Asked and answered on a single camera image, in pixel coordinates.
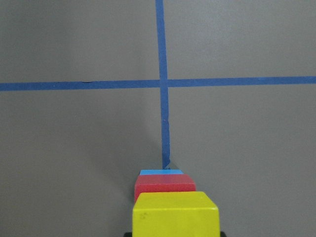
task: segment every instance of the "blue tape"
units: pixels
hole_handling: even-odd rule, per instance
[[[316,77],[270,77],[270,78],[217,78],[217,79],[170,79],[169,87],[226,86],[226,85],[279,85],[315,84]]]
[[[161,107],[161,144],[162,168],[170,164],[170,134],[169,134],[169,101],[168,101],[168,72],[166,39],[164,30],[163,0],[156,0],[159,79],[160,79],[160,107]]]
[[[0,83],[0,91],[19,90],[88,90],[160,87],[159,80],[117,80],[93,82],[20,82]]]

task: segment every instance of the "toy block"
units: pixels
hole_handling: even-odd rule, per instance
[[[136,202],[141,193],[195,191],[196,184],[187,174],[139,175],[134,190]]]
[[[141,193],[133,237],[220,237],[219,211],[204,192]]]
[[[183,174],[180,169],[143,169],[139,175],[151,175],[151,174]]]

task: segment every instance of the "blue tape line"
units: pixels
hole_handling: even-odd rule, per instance
[[[0,91],[19,90],[88,90],[160,87],[159,80],[117,80],[93,82],[20,82],[0,83]]]
[[[169,134],[169,101],[168,101],[168,72],[166,39],[164,31],[163,0],[156,0],[159,78],[160,78],[160,107],[161,107],[161,144],[162,168],[170,164],[170,134]]]
[[[279,85],[315,84],[316,77],[270,77],[270,78],[217,78],[217,79],[170,79],[169,87],[226,86],[226,85]]]

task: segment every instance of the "colorful toy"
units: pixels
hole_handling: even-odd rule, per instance
[[[181,170],[142,170],[135,184],[133,232],[124,237],[225,237],[219,210]]]

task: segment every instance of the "blue block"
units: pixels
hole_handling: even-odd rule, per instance
[[[139,175],[151,174],[183,174],[180,169],[142,169]]]

